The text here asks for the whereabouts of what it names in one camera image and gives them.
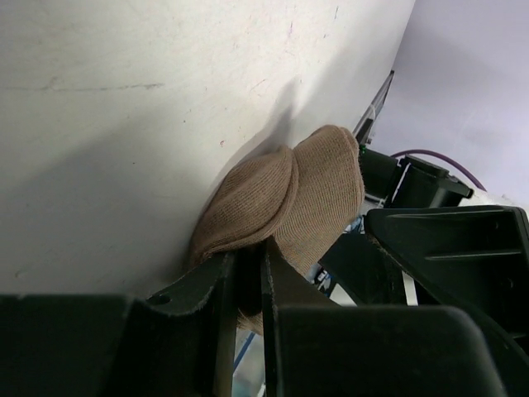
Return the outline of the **brown sock with striped cuff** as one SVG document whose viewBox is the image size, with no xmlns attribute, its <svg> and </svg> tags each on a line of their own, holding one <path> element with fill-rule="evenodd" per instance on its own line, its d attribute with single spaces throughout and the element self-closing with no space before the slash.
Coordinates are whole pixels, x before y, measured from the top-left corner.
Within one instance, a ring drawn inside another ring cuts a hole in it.
<svg viewBox="0 0 529 397">
<path fill-rule="evenodd" d="M 286 261 L 307 274 L 359 215 L 365 197 L 359 154 L 349 130 L 325 125 L 294 148 L 236 165 L 197 222 L 189 264 L 272 237 Z"/>
</svg>

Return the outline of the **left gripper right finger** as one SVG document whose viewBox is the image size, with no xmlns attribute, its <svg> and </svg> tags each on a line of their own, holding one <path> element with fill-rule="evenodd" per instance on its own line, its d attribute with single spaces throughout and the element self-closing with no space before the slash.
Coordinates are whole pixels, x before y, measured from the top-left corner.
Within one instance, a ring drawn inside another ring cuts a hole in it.
<svg viewBox="0 0 529 397">
<path fill-rule="evenodd" d="M 345 307 L 260 245 L 269 396 L 525 396 L 528 361 L 450 306 Z"/>
</svg>

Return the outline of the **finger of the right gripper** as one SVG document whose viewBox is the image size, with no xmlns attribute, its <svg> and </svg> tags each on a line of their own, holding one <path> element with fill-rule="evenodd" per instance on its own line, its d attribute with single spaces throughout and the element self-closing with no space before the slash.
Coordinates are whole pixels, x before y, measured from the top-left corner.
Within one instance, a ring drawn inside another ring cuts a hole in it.
<svg viewBox="0 0 529 397">
<path fill-rule="evenodd" d="M 440 304 L 528 324 L 528 218 L 519 207 L 373 209 L 367 234 Z"/>
<path fill-rule="evenodd" d="M 358 305 L 407 303 L 402 271 L 364 234 L 342 234 L 320 265 Z"/>
</svg>

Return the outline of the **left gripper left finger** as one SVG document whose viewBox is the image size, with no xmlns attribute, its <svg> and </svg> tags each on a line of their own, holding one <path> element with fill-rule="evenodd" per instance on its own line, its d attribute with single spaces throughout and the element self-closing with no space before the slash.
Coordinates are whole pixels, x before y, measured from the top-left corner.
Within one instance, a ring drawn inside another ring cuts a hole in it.
<svg viewBox="0 0 529 397">
<path fill-rule="evenodd" d="M 230 395 L 235 269 L 217 254 L 148 299 L 2 296 L 2 395 Z"/>
</svg>

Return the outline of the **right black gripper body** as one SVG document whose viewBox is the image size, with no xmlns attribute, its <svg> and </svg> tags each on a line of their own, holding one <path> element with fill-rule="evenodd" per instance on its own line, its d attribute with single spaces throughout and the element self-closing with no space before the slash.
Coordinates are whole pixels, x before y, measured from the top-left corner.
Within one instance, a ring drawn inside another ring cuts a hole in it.
<svg viewBox="0 0 529 397">
<path fill-rule="evenodd" d="M 366 198 L 384 208 L 457 207 L 474 190 L 438 165 L 405 155 L 397 159 L 361 150 Z"/>
</svg>

